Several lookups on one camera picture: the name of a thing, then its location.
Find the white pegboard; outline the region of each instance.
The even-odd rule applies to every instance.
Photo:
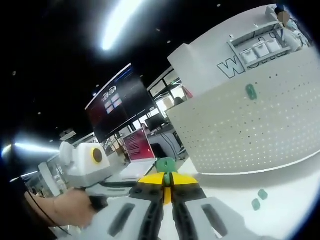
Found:
[[[198,172],[257,173],[319,152],[320,70],[315,51],[309,48],[268,62],[167,112]],[[254,86],[257,100],[249,99],[248,84]]]

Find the black ceiling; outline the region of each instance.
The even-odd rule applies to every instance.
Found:
[[[273,2],[146,0],[117,45],[105,52],[102,35],[118,1],[12,0],[11,7],[2,9],[8,15],[9,51],[2,90],[5,136],[26,133],[26,139],[55,144],[62,131],[72,128],[83,137],[92,132],[85,106],[128,63],[143,75],[147,87],[170,67],[167,57],[182,43],[236,14]]]

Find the green block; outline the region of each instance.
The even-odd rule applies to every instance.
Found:
[[[261,207],[261,204],[257,198],[254,199],[251,204],[252,204],[252,207],[255,211],[258,211]]]
[[[160,158],[155,163],[155,168],[158,173],[177,173],[177,163],[172,157]]]
[[[262,199],[262,200],[266,200],[268,198],[268,193],[263,190],[260,189],[260,191],[258,192],[258,196]]]
[[[248,84],[245,86],[246,93],[248,94],[250,100],[257,100],[257,92],[255,90],[255,87],[252,84]]]

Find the white container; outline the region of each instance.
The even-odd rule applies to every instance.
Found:
[[[270,54],[266,43],[264,41],[260,41],[252,46],[254,52],[257,54],[259,58],[262,58],[268,54]]]
[[[281,50],[281,46],[279,45],[279,43],[276,39],[272,39],[270,41],[267,41],[265,43],[265,45],[269,49],[270,53],[275,53],[275,52]]]
[[[246,64],[249,64],[258,59],[257,55],[255,54],[252,48],[244,50],[243,52],[240,53],[240,55]]]

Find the shelf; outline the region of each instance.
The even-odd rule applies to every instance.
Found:
[[[249,41],[251,39],[256,38],[257,36],[260,36],[264,33],[268,33],[272,30],[276,30],[281,28],[281,25],[278,21],[273,21],[264,25],[261,25],[259,27],[257,27],[255,30],[248,32],[245,35],[242,35],[241,37],[238,37],[236,39],[231,40],[231,44],[234,47],[237,47],[239,45],[241,45],[242,43],[245,43],[246,41]]]
[[[282,54],[282,53],[285,53],[285,52],[290,51],[290,50],[291,50],[291,48],[287,46],[287,47],[285,47],[285,48],[283,48],[283,49],[280,49],[279,51],[275,51],[275,52],[273,52],[273,53],[270,53],[270,54],[268,54],[268,55],[265,55],[265,56],[263,56],[263,57],[260,57],[260,58],[258,58],[257,60],[254,60],[254,61],[252,61],[252,62],[249,62],[249,63],[247,63],[245,66],[246,66],[247,68],[249,68],[249,67],[251,67],[251,66],[253,66],[253,65],[255,65],[255,64],[258,64],[258,63],[260,63],[260,62],[262,62],[262,61],[264,61],[264,60],[267,60],[267,59],[269,59],[269,58],[275,57],[275,56],[278,55],[278,54]]]

